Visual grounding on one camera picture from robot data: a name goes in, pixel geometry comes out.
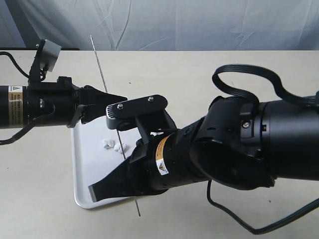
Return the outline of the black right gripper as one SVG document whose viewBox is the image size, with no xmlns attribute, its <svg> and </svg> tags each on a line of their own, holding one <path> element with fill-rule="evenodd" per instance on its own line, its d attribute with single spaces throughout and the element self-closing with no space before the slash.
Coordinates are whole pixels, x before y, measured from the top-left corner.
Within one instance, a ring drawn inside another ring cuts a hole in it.
<svg viewBox="0 0 319 239">
<path fill-rule="evenodd" d="M 100 181 L 88 187 L 93 202 L 109 198 L 159 195 L 170 188 L 169 174 L 162 175 L 159 163 L 169 139 L 136 142 L 129 160 L 123 161 Z"/>
</svg>

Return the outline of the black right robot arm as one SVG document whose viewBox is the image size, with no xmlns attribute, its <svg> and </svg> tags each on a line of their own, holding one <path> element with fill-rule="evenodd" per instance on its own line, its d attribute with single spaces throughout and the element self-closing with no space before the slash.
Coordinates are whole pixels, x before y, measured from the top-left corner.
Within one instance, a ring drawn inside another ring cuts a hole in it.
<svg viewBox="0 0 319 239">
<path fill-rule="evenodd" d="M 319 178 L 319 111 L 284 100 L 255 114 L 239 97 L 217 97 L 206 116 L 178 129 L 168 116 L 136 119 L 132 154 L 89 186 L 94 202 L 148 196 L 213 180 L 238 190 L 270 188 L 278 178 Z"/>
</svg>

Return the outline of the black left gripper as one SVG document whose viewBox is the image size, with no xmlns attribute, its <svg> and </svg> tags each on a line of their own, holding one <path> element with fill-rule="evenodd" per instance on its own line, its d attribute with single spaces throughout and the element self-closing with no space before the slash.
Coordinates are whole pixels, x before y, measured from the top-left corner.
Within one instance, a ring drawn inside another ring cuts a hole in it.
<svg viewBox="0 0 319 239">
<path fill-rule="evenodd" d="M 89 85 L 75 86 L 70 77 L 60 76 L 55 82 L 30 77 L 23 90 L 23 125 L 38 119 L 36 127 L 65 125 L 74 128 L 86 106 L 108 106 L 127 100 Z"/>
</svg>

